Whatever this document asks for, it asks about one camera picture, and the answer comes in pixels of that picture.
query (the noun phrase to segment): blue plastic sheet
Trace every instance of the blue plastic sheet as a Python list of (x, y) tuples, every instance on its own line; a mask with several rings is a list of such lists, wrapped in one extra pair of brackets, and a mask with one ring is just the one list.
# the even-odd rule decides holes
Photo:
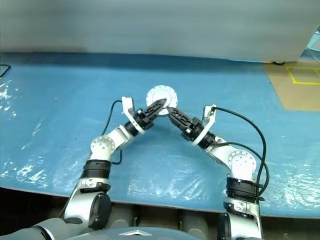
[[(178, 107), (201, 118), (204, 105), (244, 114), (267, 141), (270, 184), (261, 212), (320, 217), (320, 113), (284, 110), (260, 63), (121, 54), (3, 54), (11, 71), (0, 87), (0, 185), (68, 196), (106, 123), (111, 103), (131, 96), (145, 108), (147, 92), (169, 85)], [(109, 131), (127, 122), (118, 105)], [(217, 112), (211, 131), (257, 151), (250, 125)], [(115, 202), (219, 212), (228, 170), (191, 146), (166, 117), (123, 150), (113, 165)], [(114, 161), (119, 160), (115, 152)]]

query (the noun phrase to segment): plastic wrap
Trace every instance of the plastic wrap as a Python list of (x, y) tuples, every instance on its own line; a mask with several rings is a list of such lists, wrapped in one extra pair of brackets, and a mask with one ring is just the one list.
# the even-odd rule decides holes
[[(0, 88), (1, 187), (68, 196), (111, 103), (131, 96), (144, 108), (149, 89), (164, 84), (191, 117), (217, 104), (261, 128), (270, 170), (262, 214), (320, 217), (320, 113), (284, 110), (262, 64), (114, 54), (5, 54), (2, 60), (12, 70)], [(116, 106), (108, 130), (126, 121)], [(217, 112), (211, 131), (262, 150), (250, 125), (226, 113)], [(138, 135), (123, 150), (122, 164), (111, 168), (111, 199), (223, 211), (228, 169), (180, 134), (159, 117)]]

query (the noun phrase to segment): black cylinder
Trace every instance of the black cylinder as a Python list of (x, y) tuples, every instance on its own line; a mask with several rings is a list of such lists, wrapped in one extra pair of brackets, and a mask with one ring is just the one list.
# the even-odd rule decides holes
[(211, 132), (207, 132), (202, 140), (198, 143), (198, 146), (202, 149), (206, 149), (209, 147), (215, 140), (215, 135), (213, 135)]
[(137, 136), (138, 135), (138, 130), (135, 128), (135, 126), (128, 121), (125, 125), (124, 128), (132, 135), (132, 136)]
[(111, 162), (105, 160), (86, 161), (80, 178), (104, 178), (109, 179)]
[(220, 214), (219, 220), (218, 220), (217, 240), (231, 240), (231, 239), (232, 239), (232, 235), (231, 235), (230, 217), (228, 214), (222, 213)]
[(254, 203), (257, 200), (255, 183), (233, 177), (226, 178), (226, 194), (230, 198)]

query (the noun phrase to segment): white wall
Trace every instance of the white wall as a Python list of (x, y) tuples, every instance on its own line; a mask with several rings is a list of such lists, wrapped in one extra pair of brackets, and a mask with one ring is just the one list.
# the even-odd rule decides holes
[(298, 59), (320, 0), (1, 0), (1, 50)]

